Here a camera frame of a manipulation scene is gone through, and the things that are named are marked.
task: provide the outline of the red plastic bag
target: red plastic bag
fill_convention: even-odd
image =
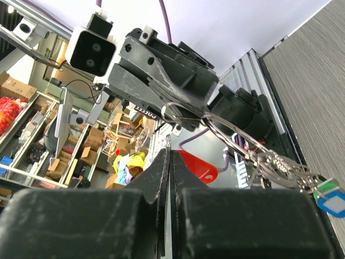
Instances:
[[[19,104],[8,97],[0,98],[0,137],[20,113]]]

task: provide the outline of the key tag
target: key tag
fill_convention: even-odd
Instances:
[[[319,184],[313,196],[320,209],[337,218],[345,217],[345,191],[336,179]]]

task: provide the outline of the white camera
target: white camera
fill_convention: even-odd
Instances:
[[[87,28],[76,27],[68,44],[65,58],[75,69],[98,77],[107,72],[116,46]]]

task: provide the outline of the textured floor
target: textured floor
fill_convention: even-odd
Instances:
[[[333,0],[265,64],[313,172],[345,186],[345,1]],[[345,220],[332,219],[345,247]]]

